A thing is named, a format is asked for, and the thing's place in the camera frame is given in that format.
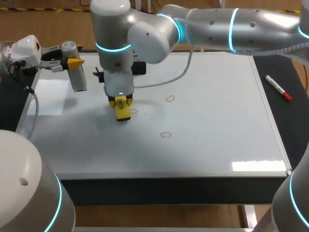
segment wooden floor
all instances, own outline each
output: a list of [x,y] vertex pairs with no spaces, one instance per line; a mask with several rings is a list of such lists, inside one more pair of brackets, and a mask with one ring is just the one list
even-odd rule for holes
[[[152,10],[166,4],[188,8],[216,8],[218,0],[153,0]],[[300,9],[301,0],[226,0],[226,7]],[[78,0],[11,0],[0,7],[25,8],[80,8]],[[143,0],[147,10],[147,0]],[[0,13],[0,41],[17,41],[34,34],[42,46],[74,40],[85,49],[95,49],[90,14],[64,12],[7,12]],[[186,46],[176,49],[188,49]],[[295,62],[300,79],[305,85],[303,66]],[[260,218],[269,206],[257,206]],[[235,227],[243,226],[242,213],[236,205],[127,205],[76,207],[77,226],[124,227]]]

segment white table surface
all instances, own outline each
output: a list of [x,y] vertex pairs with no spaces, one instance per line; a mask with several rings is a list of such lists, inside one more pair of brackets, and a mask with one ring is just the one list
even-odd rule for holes
[[[87,91],[73,92],[66,72],[46,70],[36,87],[40,115],[31,141],[59,178],[286,176],[291,169],[252,57],[194,53],[181,80],[135,90],[131,109],[138,112],[126,122],[116,121],[92,75],[98,55],[81,58]],[[171,53],[147,64],[135,84],[174,78],[187,58]],[[166,102],[170,95],[175,99]]]

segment table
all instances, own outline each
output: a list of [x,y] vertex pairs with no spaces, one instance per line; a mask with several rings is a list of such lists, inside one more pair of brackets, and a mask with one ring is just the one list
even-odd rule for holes
[[[292,67],[292,64],[290,62],[289,59],[283,58],[283,57],[269,57],[269,58],[255,58],[255,63],[257,65],[258,71],[260,73],[261,76],[263,76],[264,74],[268,73],[270,74],[272,77],[274,76],[279,76],[280,79],[277,80],[279,81],[284,81],[285,83],[288,83],[290,80],[292,80],[293,84],[292,85],[287,85],[286,90],[293,96],[294,101],[293,104],[284,104],[284,102],[282,101],[282,99],[280,98],[279,95],[277,95],[277,93],[275,91],[273,91],[273,89],[268,86],[267,84],[263,83],[263,86],[265,88],[265,92],[266,95],[268,97],[268,101],[270,104],[270,107],[272,109],[273,115],[275,117],[275,120],[277,122],[277,126],[279,129],[279,132],[281,134],[281,138],[283,140],[283,144],[285,145],[289,160],[291,162],[291,166],[293,168],[295,168],[295,166],[297,165],[297,163],[299,162],[299,160],[301,159],[302,156],[302,152],[305,150],[306,144],[308,142],[308,136],[306,136],[306,130],[308,129],[308,111],[306,110],[308,108],[308,98],[307,96],[305,96],[304,90],[299,82],[299,79],[297,78],[297,76],[295,75],[295,70]],[[296,119],[295,118],[295,114],[293,114],[293,112],[297,112],[297,114],[299,115],[299,117]],[[284,123],[284,120],[286,119],[285,116],[287,116],[287,118],[289,118],[289,123]],[[276,191],[276,188],[280,185],[280,182],[283,181],[282,178],[274,178],[271,179],[271,181],[269,181],[270,179],[267,180],[267,183],[265,183],[265,178],[258,178],[255,180],[255,185],[257,185],[257,188],[255,190],[259,190],[259,188],[262,188],[263,186],[266,186],[267,190],[270,190],[270,193],[265,194],[264,196],[259,196],[259,200],[252,202],[252,199],[249,199],[250,197],[252,197],[252,194],[254,193],[254,190],[251,194],[251,196],[247,199],[244,199],[241,201],[241,203],[268,203],[271,200],[271,194],[273,194]],[[192,189],[196,189],[198,190],[198,187],[203,186],[203,189],[206,190],[207,189],[207,182],[208,184],[213,184],[213,183],[217,183],[217,185],[219,184],[219,182],[223,183],[223,184],[227,184],[228,182],[231,181],[231,179],[226,179],[224,180],[224,178],[209,178],[207,181],[203,181],[200,178],[195,178],[195,179],[190,179],[190,181],[192,181],[191,183],[189,183],[189,180],[184,181],[184,180],[174,180],[176,182],[175,185],[177,184],[186,184],[186,187],[191,188]],[[108,182],[106,181],[105,183],[99,183],[96,181],[90,181],[91,183],[86,183],[85,181],[82,181],[83,187],[87,187],[90,185],[101,185],[104,184],[104,186],[108,186],[108,185],[112,185],[113,189],[119,189],[119,186],[123,185],[123,188],[120,188],[121,191],[125,190],[126,186],[132,186],[131,184],[133,184],[133,186],[137,187],[137,190],[141,190],[139,188],[139,185],[137,184],[138,181],[136,181],[134,183],[127,180],[119,180],[116,181],[114,183]],[[64,185],[66,185],[66,188],[70,188],[71,191],[78,191],[80,190],[80,188],[77,188],[77,186],[80,183],[77,183],[77,181],[63,181]],[[167,192],[171,191],[171,194],[168,194],[168,197],[165,199],[155,199],[155,200],[150,200],[149,198],[144,198],[142,199],[143,202],[140,201],[140,199],[136,199],[134,202],[135,203],[144,203],[144,202],[148,202],[148,203],[162,203],[164,201],[168,201],[171,198],[175,197],[175,195],[172,195],[173,193],[173,187],[175,187],[173,180],[170,179],[166,179],[163,181],[163,183],[159,183],[159,181],[154,181],[152,183],[149,184],[149,187],[151,187],[152,184],[155,184],[159,187],[166,187]],[[236,183],[235,181],[231,181],[231,186]],[[244,183],[240,184],[238,187],[244,187],[245,185],[243,185]],[[215,191],[216,190],[220,190],[220,187],[217,186],[215,187]],[[111,192],[107,193],[107,197],[111,197],[113,194],[112,190]],[[216,202],[214,200],[218,200],[218,198],[220,198],[220,196],[218,196],[217,199],[215,198],[210,198],[209,201],[205,201],[205,196],[209,196],[209,195],[204,195],[202,193],[197,193],[197,194],[190,194],[189,192],[185,192],[185,198],[197,198],[196,199],[196,203],[211,203],[211,201]],[[231,199],[228,199],[225,203],[233,203],[233,200],[239,200],[241,196],[238,197],[234,197]],[[175,203],[187,203],[188,201],[186,201],[185,198],[176,198],[176,200],[174,201]]]

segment robotic arm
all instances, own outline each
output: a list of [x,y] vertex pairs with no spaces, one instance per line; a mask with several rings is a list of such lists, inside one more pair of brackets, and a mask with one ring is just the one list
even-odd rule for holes
[[[114,108],[117,99],[130,97],[132,102],[133,50],[150,64],[162,62],[177,44],[238,55],[280,54],[309,64],[307,14],[299,18],[266,10],[167,5],[153,15],[130,8],[129,0],[92,0],[90,9],[105,92]],[[129,119],[128,107],[126,110],[124,118]]]
[[12,66],[17,70],[29,68],[48,69],[52,72],[67,70],[74,91],[87,90],[86,79],[80,59],[79,49],[73,41],[61,46],[41,47],[34,35],[29,35],[12,46],[0,43],[0,75],[12,74]]
[[[309,0],[303,0],[301,17],[264,10],[200,10],[176,5],[151,15],[131,9],[129,0],[92,0],[90,8],[105,91],[111,106],[120,112],[132,102],[133,50],[151,64],[162,62],[177,44],[238,55],[279,54],[309,64]],[[13,63],[20,64],[21,69],[74,69],[76,72],[69,72],[73,89],[85,90],[83,75],[76,86],[71,78],[83,71],[80,64],[69,65],[69,59],[79,59],[76,49],[73,42],[43,49],[34,36],[12,47],[0,43],[0,74],[6,74]],[[54,50],[60,51],[62,58],[54,59]],[[120,114],[119,118],[128,119],[126,116]],[[0,131],[0,141],[4,152],[0,156],[0,183],[6,189],[0,198],[0,205],[4,205],[0,208],[0,231],[72,231],[73,204],[35,147],[8,131]],[[271,214],[280,232],[309,231],[308,164],[309,149],[274,197]],[[22,191],[27,185],[28,191]],[[37,214],[35,223],[33,213]]]

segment red circle drawing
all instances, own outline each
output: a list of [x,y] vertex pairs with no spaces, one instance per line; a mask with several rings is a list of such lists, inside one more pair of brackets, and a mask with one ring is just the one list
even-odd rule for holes
[[165,98],[165,100],[166,100],[167,102],[172,102],[172,101],[174,101],[174,99],[175,99],[175,96],[174,96],[174,95],[171,95],[171,96]]
[[138,111],[136,109],[130,109],[131,114],[136,114]]
[[160,134],[160,136],[163,137],[163,138],[169,138],[171,135],[172,134],[169,133],[169,132],[163,132],[163,133]]

